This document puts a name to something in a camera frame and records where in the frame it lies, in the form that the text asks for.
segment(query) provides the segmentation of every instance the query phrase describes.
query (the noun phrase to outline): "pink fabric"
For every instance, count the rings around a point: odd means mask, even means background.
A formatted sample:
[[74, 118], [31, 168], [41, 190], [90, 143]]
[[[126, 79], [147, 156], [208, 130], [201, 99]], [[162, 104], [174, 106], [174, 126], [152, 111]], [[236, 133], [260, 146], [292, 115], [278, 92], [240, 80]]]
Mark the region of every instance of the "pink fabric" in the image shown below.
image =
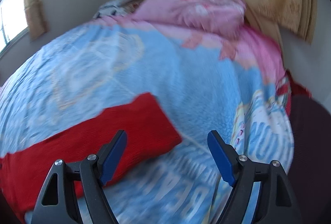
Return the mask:
[[244, 24], [245, 10], [242, 0], [145, 0], [132, 18], [187, 26], [236, 39]]
[[261, 71], [264, 84], [273, 83], [278, 89], [285, 76], [281, 50], [277, 43], [262, 33], [243, 25], [239, 28], [237, 40], [228, 40], [219, 35], [173, 25], [135, 21], [128, 17], [102, 17], [90, 22], [112, 27], [116, 24], [142, 31], [158, 31], [166, 37], [181, 39], [183, 48], [196, 49], [203, 46], [219, 49], [219, 60], [231, 60], [243, 68], [257, 67]]

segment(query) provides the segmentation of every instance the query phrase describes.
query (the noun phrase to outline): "window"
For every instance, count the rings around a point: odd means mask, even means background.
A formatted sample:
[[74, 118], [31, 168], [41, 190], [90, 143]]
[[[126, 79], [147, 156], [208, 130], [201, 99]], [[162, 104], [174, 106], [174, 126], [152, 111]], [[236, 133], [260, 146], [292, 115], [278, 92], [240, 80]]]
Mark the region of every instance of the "window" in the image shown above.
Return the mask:
[[0, 52], [27, 26], [24, 0], [3, 0], [0, 6]]

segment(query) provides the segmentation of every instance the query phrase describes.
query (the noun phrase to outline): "blue blanket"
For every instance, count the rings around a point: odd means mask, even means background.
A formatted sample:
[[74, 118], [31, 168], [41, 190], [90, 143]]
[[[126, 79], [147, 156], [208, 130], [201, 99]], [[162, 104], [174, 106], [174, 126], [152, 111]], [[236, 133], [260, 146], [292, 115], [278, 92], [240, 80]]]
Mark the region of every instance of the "blue blanket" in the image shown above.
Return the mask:
[[[2, 89], [1, 157], [151, 92], [183, 142], [106, 188], [109, 204], [121, 224], [215, 221], [231, 188], [208, 150], [209, 131], [217, 130], [239, 154], [277, 159], [288, 170], [291, 127], [275, 85], [264, 85], [258, 68], [220, 61], [219, 49], [182, 43], [156, 29], [92, 24], [53, 40]], [[244, 223], [252, 219], [257, 193], [255, 185]], [[83, 199], [79, 208], [91, 223]]]

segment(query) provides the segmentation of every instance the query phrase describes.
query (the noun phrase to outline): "red towel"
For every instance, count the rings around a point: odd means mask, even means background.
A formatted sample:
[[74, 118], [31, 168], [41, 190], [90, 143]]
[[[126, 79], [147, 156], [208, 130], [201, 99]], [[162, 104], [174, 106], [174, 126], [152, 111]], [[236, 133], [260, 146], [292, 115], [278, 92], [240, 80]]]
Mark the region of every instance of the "red towel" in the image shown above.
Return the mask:
[[[155, 98], [145, 93], [132, 103], [107, 108], [96, 118], [56, 134], [23, 151], [0, 159], [0, 185], [18, 218], [34, 208], [41, 186], [56, 159], [80, 161], [97, 153], [119, 129], [127, 132], [127, 146], [110, 184], [143, 160], [167, 153], [181, 138]], [[82, 187], [76, 188], [81, 197]]]
[[289, 77], [291, 83], [292, 95], [305, 95], [309, 98], [312, 97], [312, 93], [306, 87], [294, 81], [292, 74], [289, 70], [286, 70], [286, 74]]

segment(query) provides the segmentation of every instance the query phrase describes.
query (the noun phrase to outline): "blue gripper pad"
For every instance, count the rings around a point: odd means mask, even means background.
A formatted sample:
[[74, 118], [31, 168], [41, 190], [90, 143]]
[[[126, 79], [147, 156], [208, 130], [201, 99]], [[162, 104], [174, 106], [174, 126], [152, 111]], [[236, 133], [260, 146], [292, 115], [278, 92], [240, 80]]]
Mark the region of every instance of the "blue gripper pad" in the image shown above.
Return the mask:
[[102, 175], [100, 176], [99, 181], [102, 183], [103, 186], [112, 179], [115, 170], [120, 162], [120, 159], [123, 155], [126, 143], [127, 134], [125, 131], [121, 131], [114, 146], [112, 147], [108, 156], [105, 158], [102, 164]]
[[211, 155], [214, 158], [214, 161], [217, 165], [217, 168], [222, 175], [223, 180], [229, 183], [229, 185], [233, 187], [234, 184], [236, 183], [236, 178], [233, 174], [233, 162], [231, 162], [229, 156], [227, 156], [224, 148], [229, 145], [227, 145], [222, 140], [222, 138], [216, 131], [211, 131], [208, 133], [207, 144], [211, 152]]

